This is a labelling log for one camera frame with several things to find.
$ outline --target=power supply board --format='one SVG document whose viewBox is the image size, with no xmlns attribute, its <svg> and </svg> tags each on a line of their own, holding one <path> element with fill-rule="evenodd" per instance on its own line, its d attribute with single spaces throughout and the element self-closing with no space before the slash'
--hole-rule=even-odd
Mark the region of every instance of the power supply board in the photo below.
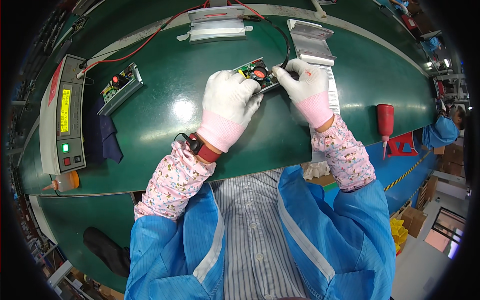
<svg viewBox="0 0 480 300">
<path fill-rule="evenodd" d="M 137 65 L 131 63 L 121 72 L 113 75 L 110 82 L 100 93 L 105 105 L 97 115 L 109 116 L 128 97 L 144 85 Z"/>
<path fill-rule="evenodd" d="M 278 84 L 278 81 L 276 77 L 273 76 L 272 71 L 269 71 L 265 65 L 263 57 L 239 66 L 233 70 L 242 74 L 247 79 L 251 78 L 258 82 L 260 87 L 262 87 L 260 93 Z"/>
<path fill-rule="evenodd" d="M 124 85 L 132 80 L 136 80 L 136 78 L 130 67 L 127 67 L 119 74 L 113 76 L 107 86 L 102 90 L 103 101 L 105 104 L 108 103 Z"/>
</svg>

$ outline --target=yellow black hazard tape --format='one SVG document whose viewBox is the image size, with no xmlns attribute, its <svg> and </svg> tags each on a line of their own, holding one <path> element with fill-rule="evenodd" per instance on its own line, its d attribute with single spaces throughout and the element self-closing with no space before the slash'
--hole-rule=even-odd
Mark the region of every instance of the yellow black hazard tape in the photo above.
<svg viewBox="0 0 480 300">
<path fill-rule="evenodd" d="M 415 169 L 426 157 L 428 154 L 430 154 L 430 150 L 419 160 L 417 161 L 417 163 L 411 167 L 407 172 L 405 172 L 405 174 L 403 174 L 402 176 L 400 176 L 399 179 L 395 180 L 394 182 L 390 183 L 389 185 L 387 185 L 385 188 L 384 188 L 384 192 L 386 192 L 387 190 L 391 189 L 394 185 L 396 185 L 397 183 L 400 182 L 400 180 L 402 180 L 403 178 L 405 178 L 406 175 L 410 174 L 411 171 L 413 171 L 413 169 Z"/>
<path fill-rule="evenodd" d="M 413 196 L 419 191 L 420 188 L 421 188 L 421 186 L 417 187 L 417 189 L 413 192 L 413 194 L 410 196 L 410 198 L 407 200 L 407 202 L 412 200 Z"/>
</svg>

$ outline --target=worker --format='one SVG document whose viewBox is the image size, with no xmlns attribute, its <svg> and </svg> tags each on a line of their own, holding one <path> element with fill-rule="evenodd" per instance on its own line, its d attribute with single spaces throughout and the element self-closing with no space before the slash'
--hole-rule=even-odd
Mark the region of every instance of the worker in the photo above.
<svg viewBox="0 0 480 300">
<path fill-rule="evenodd" d="M 453 143 L 460 130 L 465 129 L 466 122 L 467 114 L 461 106 L 450 108 L 450 113 L 447 114 L 442 102 L 435 124 L 417 129 L 413 135 L 428 149 L 439 148 Z"/>
<path fill-rule="evenodd" d="M 389 0 L 390 3 L 393 4 L 393 7 L 395 9 L 399 10 L 403 14 L 406 14 L 407 16 L 410 16 L 410 12 L 407 9 L 408 6 L 408 1 L 403 1 L 403 0 Z"/>
<path fill-rule="evenodd" d="M 432 53 L 436 50 L 442 50 L 442 43 L 439 37 L 436 36 L 425 39 L 422 44 L 424 48 L 426 48 L 429 52 Z"/>
<path fill-rule="evenodd" d="M 325 152 L 340 187 L 334 209 L 300 166 L 204 183 L 212 157 L 235 144 L 263 98 L 252 96 L 256 81 L 216 72 L 195 137 L 207 149 L 195 155 L 174 141 L 134 207 L 126 300 L 390 297 L 395 244 L 365 147 L 330 110 L 324 71 L 294 59 L 273 72 L 316 128 L 312 147 Z"/>
</svg>

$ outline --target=floral sleeve cover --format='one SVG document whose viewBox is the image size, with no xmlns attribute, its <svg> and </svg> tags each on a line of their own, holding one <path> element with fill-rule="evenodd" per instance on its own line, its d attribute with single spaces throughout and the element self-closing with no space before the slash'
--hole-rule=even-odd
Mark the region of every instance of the floral sleeve cover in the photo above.
<svg viewBox="0 0 480 300">
<path fill-rule="evenodd" d="M 199 162 L 185 142 L 173 142 L 172 153 L 160 161 L 142 201 L 133 208 L 135 220 L 152 215 L 176 220 L 215 167 Z"/>
<path fill-rule="evenodd" d="M 344 192 L 357 190 L 376 179 L 365 146 L 353 137 L 340 115 L 332 126 L 312 137 L 312 149 L 325 152 L 328 166 Z"/>
</svg>

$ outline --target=yellow bag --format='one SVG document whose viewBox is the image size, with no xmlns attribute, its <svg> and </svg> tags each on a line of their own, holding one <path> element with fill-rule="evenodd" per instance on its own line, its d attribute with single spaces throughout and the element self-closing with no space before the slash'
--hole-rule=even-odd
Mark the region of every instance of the yellow bag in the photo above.
<svg viewBox="0 0 480 300">
<path fill-rule="evenodd" d="M 390 228 L 395 242 L 396 253 L 400 251 L 400 245 L 407 240 L 408 229 L 403 227 L 403 222 L 404 220 L 397 220 L 395 218 L 390 220 Z"/>
</svg>

